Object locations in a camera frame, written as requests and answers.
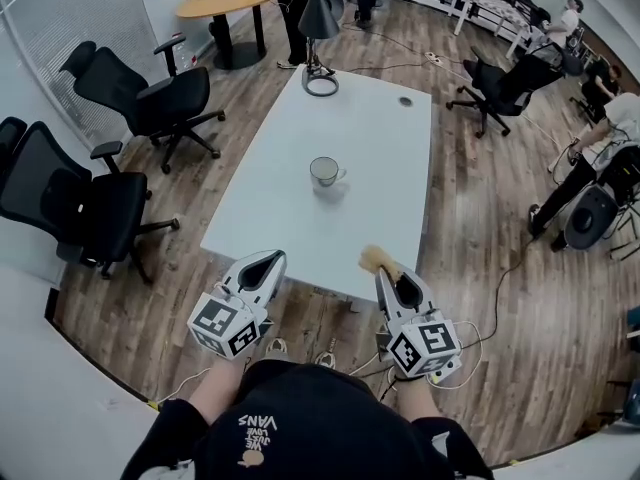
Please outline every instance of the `white table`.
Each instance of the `white table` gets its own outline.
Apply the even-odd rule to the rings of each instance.
[[[453,14],[457,1],[458,0],[451,0],[451,5],[449,6],[449,12],[448,12],[449,16]],[[458,34],[460,34],[462,25],[464,24],[465,19],[468,18],[469,10],[471,9],[471,6],[473,4],[476,4],[480,7],[484,7],[485,9],[493,12],[500,18],[500,23],[498,23],[496,27],[496,30],[493,34],[494,36],[496,37],[498,36],[498,33],[500,32],[500,29],[502,28],[502,25],[504,24],[505,20],[510,21],[511,23],[516,25],[516,27],[518,27],[518,33],[516,34],[515,39],[511,43],[509,50],[505,54],[505,57],[507,57],[507,59],[510,59],[516,47],[520,43],[520,40],[524,37],[524,35],[528,30],[529,22],[527,21],[527,19],[524,16],[522,16],[520,11],[518,11],[515,7],[513,7],[512,5],[508,4],[503,0],[463,0],[463,1],[464,1],[464,7],[462,8],[462,12],[460,13],[460,17],[458,18],[458,23],[456,24],[456,28],[453,32],[454,35],[457,36]]]
[[[427,195],[431,96],[338,71],[328,98],[293,74],[240,162],[202,239],[232,259],[282,249],[287,277],[376,300],[358,266],[367,244],[415,268]],[[408,97],[413,106],[400,104]],[[347,176],[320,197],[309,164],[334,158]]]

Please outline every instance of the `cup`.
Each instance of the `cup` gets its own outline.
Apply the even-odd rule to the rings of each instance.
[[[338,162],[328,156],[316,158],[309,166],[313,188],[327,188],[347,175],[346,169],[340,169]]]

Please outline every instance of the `round wooden table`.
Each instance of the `round wooden table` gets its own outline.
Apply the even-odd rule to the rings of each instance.
[[[260,4],[269,0],[186,0],[176,11],[180,18],[212,17],[209,32],[218,45],[218,54],[213,64],[220,69],[241,69],[259,62],[266,54],[262,32],[262,15]],[[255,43],[231,42],[229,23],[226,14],[251,7],[253,9],[253,23],[256,29]]]

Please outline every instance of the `desk lamp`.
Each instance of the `desk lamp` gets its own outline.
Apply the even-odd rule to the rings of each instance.
[[[340,32],[338,20],[343,12],[343,0],[309,0],[298,23],[298,30],[307,38],[307,62],[302,72],[302,87],[312,96],[325,97],[338,92],[335,71],[320,62],[316,40],[329,39]],[[315,80],[327,80],[333,87],[326,92],[314,91],[310,84]]]

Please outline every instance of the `power strip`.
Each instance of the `power strip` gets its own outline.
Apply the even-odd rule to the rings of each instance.
[[[442,59],[440,59],[440,57],[438,57],[435,53],[427,52],[424,54],[424,56],[429,59],[429,62],[435,64],[436,66],[442,66]]]

